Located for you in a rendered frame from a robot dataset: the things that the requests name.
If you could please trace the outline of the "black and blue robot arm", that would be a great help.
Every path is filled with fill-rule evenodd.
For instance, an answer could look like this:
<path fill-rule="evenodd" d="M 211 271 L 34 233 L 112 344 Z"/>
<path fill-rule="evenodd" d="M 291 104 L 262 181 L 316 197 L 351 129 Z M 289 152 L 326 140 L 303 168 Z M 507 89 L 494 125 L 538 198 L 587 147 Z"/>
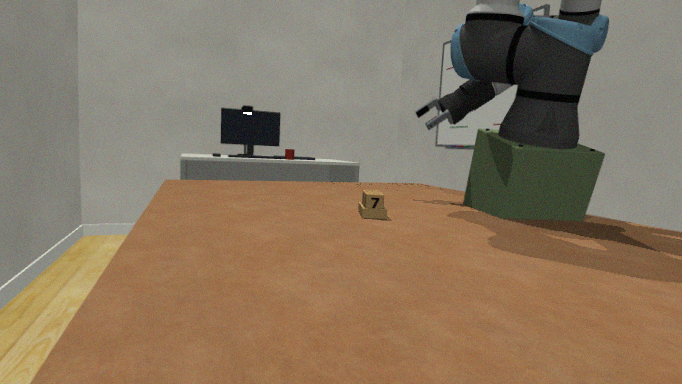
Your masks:
<path fill-rule="evenodd" d="M 520 0 L 476 0 L 453 33 L 451 61 L 462 78 L 518 85 L 500 137 L 577 147 L 578 103 L 591 56 L 609 28 L 609 18 L 599 15 L 601 2 L 561 0 L 559 15 L 534 15 Z"/>

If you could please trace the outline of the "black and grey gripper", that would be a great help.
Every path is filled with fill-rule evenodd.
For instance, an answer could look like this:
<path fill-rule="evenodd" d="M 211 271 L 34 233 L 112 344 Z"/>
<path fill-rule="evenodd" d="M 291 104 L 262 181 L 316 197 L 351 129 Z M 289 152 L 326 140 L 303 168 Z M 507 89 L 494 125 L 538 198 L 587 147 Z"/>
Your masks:
<path fill-rule="evenodd" d="M 478 109 L 491 99 L 495 98 L 495 95 L 499 95 L 510 87 L 511 85 L 509 84 L 474 81 L 470 79 L 459 86 L 456 91 L 443 96 L 439 100 L 437 100 L 436 97 L 433 97 L 431 101 L 417 109 L 415 113 L 419 118 L 435 106 L 438 111 L 444 111 L 425 123 L 428 130 L 447 118 L 451 125 L 456 124 L 464 119 L 469 112 Z"/>

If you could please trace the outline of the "tan open-top tray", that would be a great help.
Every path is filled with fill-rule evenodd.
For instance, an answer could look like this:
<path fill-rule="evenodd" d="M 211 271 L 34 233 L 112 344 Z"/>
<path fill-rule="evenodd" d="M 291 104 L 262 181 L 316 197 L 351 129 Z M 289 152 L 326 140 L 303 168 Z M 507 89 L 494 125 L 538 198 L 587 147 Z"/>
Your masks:
<path fill-rule="evenodd" d="M 387 219 L 387 208 L 385 207 L 384 209 L 364 208 L 362 202 L 359 202 L 358 211 L 362 218 Z"/>

